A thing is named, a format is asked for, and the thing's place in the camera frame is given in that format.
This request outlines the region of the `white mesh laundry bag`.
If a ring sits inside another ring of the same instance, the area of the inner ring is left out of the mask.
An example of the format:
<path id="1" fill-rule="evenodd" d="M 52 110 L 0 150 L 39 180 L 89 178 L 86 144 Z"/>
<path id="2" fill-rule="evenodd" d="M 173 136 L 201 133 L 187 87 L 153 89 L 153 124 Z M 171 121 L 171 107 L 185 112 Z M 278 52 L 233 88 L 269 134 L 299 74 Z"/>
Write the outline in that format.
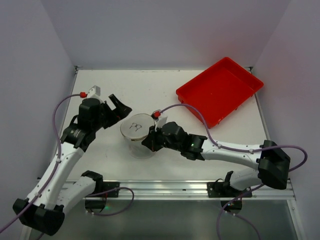
<path id="1" fill-rule="evenodd" d="M 154 119 L 146 113 L 133 115 L 120 125 L 120 132 L 132 157 L 136 159 L 148 159 L 154 155 L 150 149 L 142 145 L 142 141 L 149 134 L 149 128 L 154 126 Z"/>

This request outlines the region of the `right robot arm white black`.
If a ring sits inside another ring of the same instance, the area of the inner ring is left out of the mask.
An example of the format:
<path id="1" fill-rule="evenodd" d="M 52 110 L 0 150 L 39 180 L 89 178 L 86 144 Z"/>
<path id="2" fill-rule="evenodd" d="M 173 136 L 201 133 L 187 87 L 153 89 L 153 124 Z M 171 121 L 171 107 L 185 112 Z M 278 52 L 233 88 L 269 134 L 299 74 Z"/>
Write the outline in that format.
<path id="1" fill-rule="evenodd" d="M 187 133 L 175 122 L 168 122 L 161 128 L 151 126 L 142 145 L 152 152 L 162 148 L 178 151 L 192 161 L 215 160 L 245 166 L 244 170 L 233 170 L 225 177 L 227 186 L 237 191 L 261 184 L 277 190 L 287 187 L 291 159 L 270 140 L 261 145 L 227 146 L 225 142 L 212 142 L 206 136 Z"/>

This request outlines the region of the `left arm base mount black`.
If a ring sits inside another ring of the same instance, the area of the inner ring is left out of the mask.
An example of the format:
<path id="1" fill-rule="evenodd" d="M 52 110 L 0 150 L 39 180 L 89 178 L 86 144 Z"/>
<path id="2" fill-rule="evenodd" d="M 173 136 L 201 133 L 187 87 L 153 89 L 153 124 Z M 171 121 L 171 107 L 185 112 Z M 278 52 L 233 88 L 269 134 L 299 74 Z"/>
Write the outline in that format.
<path id="1" fill-rule="evenodd" d="M 120 187 L 118 181 L 104 181 L 102 187 L 98 191 L 94 191 L 85 198 L 84 207 L 88 212 L 99 212 L 108 208 L 108 198 L 117 198 L 119 190 L 114 190 Z"/>

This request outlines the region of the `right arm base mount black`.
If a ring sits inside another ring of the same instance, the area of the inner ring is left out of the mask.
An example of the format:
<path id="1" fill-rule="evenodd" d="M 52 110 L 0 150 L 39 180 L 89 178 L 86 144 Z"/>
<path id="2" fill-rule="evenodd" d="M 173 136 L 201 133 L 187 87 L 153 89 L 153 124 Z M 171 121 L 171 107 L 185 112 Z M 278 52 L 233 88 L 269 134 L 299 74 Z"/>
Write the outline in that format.
<path id="1" fill-rule="evenodd" d="M 239 214 L 243 207 L 242 198 L 239 197 L 241 194 L 248 193 L 251 188 L 246 188 L 243 190 L 237 190 L 230 185 L 231 176 L 234 172 L 229 171 L 225 178 L 218 178 L 215 181 L 210 181 L 206 183 L 206 190 L 207 195 L 209 198 L 235 198 L 237 197 L 237 200 L 235 200 L 232 203 L 228 203 L 227 200 L 221 200 L 220 204 L 223 207 L 225 204 L 227 206 L 225 207 L 225 211 L 231 214 Z"/>

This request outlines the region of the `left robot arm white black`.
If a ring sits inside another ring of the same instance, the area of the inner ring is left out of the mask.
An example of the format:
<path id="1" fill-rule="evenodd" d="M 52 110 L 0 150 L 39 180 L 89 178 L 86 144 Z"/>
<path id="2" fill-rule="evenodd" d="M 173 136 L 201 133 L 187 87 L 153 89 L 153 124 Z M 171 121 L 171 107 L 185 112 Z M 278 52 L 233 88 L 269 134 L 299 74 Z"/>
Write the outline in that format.
<path id="1" fill-rule="evenodd" d="M 120 186 L 106 187 L 103 176 L 87 170 L 69 189 L 62 188 L 76 163 L 95 140 L 100 129 L 107 129 L 125 119 L 132 109 L 113 94 L 109 99 L 115 108 L 86 93 L 69 126 L 58 137 L 57 153 L 35 188 L 24 199 L 18 198 L 13 210 L 20 222 L 34 230 L 53 236 L 61 228 L 67 213 L 85 197 L 109 197 Z"/>

